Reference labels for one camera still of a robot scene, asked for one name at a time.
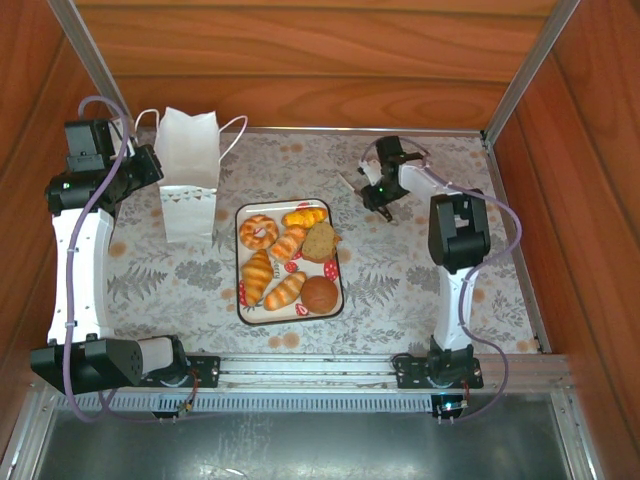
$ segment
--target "croissant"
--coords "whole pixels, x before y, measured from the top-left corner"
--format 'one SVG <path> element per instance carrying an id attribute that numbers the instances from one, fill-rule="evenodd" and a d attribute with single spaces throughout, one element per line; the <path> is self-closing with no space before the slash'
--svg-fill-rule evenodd
<path id="1" fill-rule="evenodd" d="M 249 261 L 242 266 L 245 299 L 247 305 L 253 307 L 267 289 L 273 278 L 273 267 L 266 250 L 258 250 Z"/>
<path id="2" fill-rule="evenodd" d="M 324 221 L 327 218 L 326 208 L 305 208 L 295 212 L 287 213 L 282 218 L 282 224 L 285 227 L 291 225 L 300 225 L 304 228 L 311 228 L 316 223 Z"/>

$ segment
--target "wood grain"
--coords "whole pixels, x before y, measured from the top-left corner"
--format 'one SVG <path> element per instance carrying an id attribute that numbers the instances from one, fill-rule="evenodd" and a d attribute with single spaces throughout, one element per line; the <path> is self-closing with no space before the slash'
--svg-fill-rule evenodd
<path id="1" fill-rule="evenodd" d="M 584 0 L 495 146 L 607 478 L 640 471 L 640 7 Z"/>
<path id="2" fill-rule="evenodd" d="M 571 278 L 572 266 L 550 214 L 553 206 L 541 188 L 537 165 L 529 154 L 517 115 L 507 122 L 495 152 L 509 203 L 523 223 L 522 250 L 552 349 L 568 355 L 581 407 L 607 478 L 633 478 L 640 471 L 635 440 L 600 360 L 599 346 Z"/>
<path id="3" fill-rule="evenodd" d="M 63 33 L 44 0 L 3 2 L 0 14 L 0 177 L 31 114 Z"/>
<path id="4" fill-rule="evenodd" d="M 264 8 L 81 12 L 117 76 L 342 75 L 506 84 L 544 23 L 540 18 Z"/>
<path id="5" fill-rule="evenodd" d="M 0 179 L 0 375 L 12 378 L 0 389 L 0 451 L 4 451 L 31 380 L 29 351 L 46 344 L 55 296 L 55 241 L 43 196 L 51 177 L 64 169 L 67 152 L 64 122 L 95 93 L 91 80 L 65 40 L 40 95 L 19 132 L 16 147 Z M 88 117 L 104 109 L 87 107 Z"/>
<path id="6" fill-rule="evenodd" d="M 76 0 L 80 6 L 208 6 L 208 7 L 297 7 L 357 10 L 401 10 L 429 12 L 464 12 L 496 15 L 530 15 L 546 17 L 555 0 Z"/>
<path id="7" fill-rule="evenodd" d="M 554 52 L 587 134 L 640 242 L 640 7 L 588 2 Z"/>
<path id="8" fill-rule="evenodd" d="M 479 129 L 505 90 L 494 84 L 304 77 L 117 78 L 117 82 L 134 115 L 167 105 L 191 114 L 215 109 L 222 123 L 246 113 L 251 126 Z"/>
<path id="9" fill-rule="evenodd" d="M 518 116 L 595 342 L 640 446 L 640 376 L 633 374 L 640 365 L 640 248 L 553 57 Z"/>
<path id="10" fill-rule="evenodd" d="M 42 255 L 53 241 L 43 192 L 51 177 L 64 170 L 64 122 L 77 118 L 78 103 L 93 91 L 68 42 L 63 44 L 51 71 L 33 107 L 30 128 L 23 132 L 0 183 L 0 225 L 13 226 L 0 235 L 4 257 L 0 280 L 3 321 L 20 317 L 27 301 L 24 292 L 30 291 Z M 87 113 L 91 116 L 96 109 L 91 106 Z M 15 325 L 2 329 L 0 352 L 6 351 L 14 329 Z"/>
<path id="11" fill-rule="evenodd" d="M 55 250 L 55 243 L 50 243 L 29 294 L 22 321 L 11 343 L 11 355 L 0 367 L 0 378 L 11 378 L 10 382 L 5 382 L 3 388 L 0 388 L 0 452 L 4 452 L 9 443 L 25 394 L 35 377 L 30 367 L 30 352 L 33 348 L 46 344 L 43 340 L 47 337 L 55 305 Z"/>

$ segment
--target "bread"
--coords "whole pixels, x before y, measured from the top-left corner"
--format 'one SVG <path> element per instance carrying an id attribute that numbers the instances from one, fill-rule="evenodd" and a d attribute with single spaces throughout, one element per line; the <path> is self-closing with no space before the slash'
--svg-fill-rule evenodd
<path id="1" fill-rule="evenodd" d="M 272 311 L 291 305 L 300 295 L 306 279 L 307 276 L 303 272 L 292 273 L 286 277 L 264 299 L 264 308 Z"/>
<path id="2" fill-rule="evenodd" d="M 247 305 L 253 307 L 262 298 L 267 285 L 273 279 L 273 267 L 267 251 L 258 250 L 254 253 L 242 266 L 241 272 Z"/>
<path id="3" fill-rule="evenodd" d="M 280 263 L 287 263 L 298 253 L 302 242 L 307 237 L 307 231 L 299 225 L 287 227 L 284 233 L 276 240 L 269 253 Z"/>
<path id="4" fill-rule="evenodd" d="M 285 227 L 290 227 L 291 225 L 300 225 L 304 228 L 311 228 L 316 223 L 323 222 L 325 218 L 327 218 L 329 213 L 326 208 L 304 208 L 302 210 L 297 210 L 295 212 L 287 213 L 282 218 L 282 224 Z"/>
<path id="5" fill-rule="evenodd" d="M 314 263 L 324 263 L 336 254 L 336 245 L 342 240 L 328 223 L 316 223 L 302 246 L 302 258 Z"/>
<path id="6" fill-rule="evenodd" d="M 264 229 L 266 233 L 263 236 L 257 236 L 256 231 L 261 229 Z M 266 215 L 254 215 L 244 221 L 238 235 L 242 244 L 249 250 L 261 250 L 273 245 L 279 233 L 278 225 L 273 218 Z"/>
<path id="7" fill-rule="evenodd" d="M 312 313 L 329 313 L 338 303 L 338 287 L 326 277 L 311 277 L 302 286 L 300 301 Z"/>

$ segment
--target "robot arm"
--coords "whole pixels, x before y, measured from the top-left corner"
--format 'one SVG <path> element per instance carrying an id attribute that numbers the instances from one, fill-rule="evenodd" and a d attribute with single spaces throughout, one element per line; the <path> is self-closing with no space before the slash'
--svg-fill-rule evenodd
<path id="1" fill-rule="evenodd" d="M 361 190 L 365 207 L 390 221 L 386 205 L 412 193 L 430 205 L 428 247 L 439 266 L 440 311 L 427 357 L 429 378 L 435 385 L 466 381 L 482 386 L 473 346 L 458 318 L 465 276 L 482 263 L 490 250 L 489 223 L 484 201 L 440 185 L 424 168 L 422 154 L 406 154 L 398 137 L 376 142 L 379 163 L 362 162 L 360 172 L 370 185 Z M 471 316 L 474 275 L 464 298 L 464 318 Z"/>
<path id="2" fill-rule="evenodd" d="M 67 254 L 83 207 L 113 164 L 115 149 L 109 130 L 107 120 L 67 123 L 68 168 L 54 177 L 46 190 L 58 250 L 56 306 L 48 347 L 31 352 L 31 368 L 63 393 L 62 351 L 67 331 L 67 288 L 71 284 Z M 149 372 L 175 376 L 187 369 L 176 337 L 117 339 L 106 314 L 105 262 L 116 207 L 135 190 L 162 178 L 160 163 L 150 146 L 138 147 L 131 140 L 129 153 L 96 208 L 85 217 L 76 243 L 71 275 L 75 326 L 70 373 L 74 393 L 133 386 Z"/>

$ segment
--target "slice of bread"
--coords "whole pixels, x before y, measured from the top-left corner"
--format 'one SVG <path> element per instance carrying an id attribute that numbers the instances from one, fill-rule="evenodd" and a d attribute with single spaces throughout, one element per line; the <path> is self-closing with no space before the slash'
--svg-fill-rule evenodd
<path id="1" fill-rule="evenodd" d="M 336 254 L 336 245 L 342 240 L 331 225 L 316 223 L 307 232 L 302 244 L 302 258 L 314 263 L 325 263 Z"/>

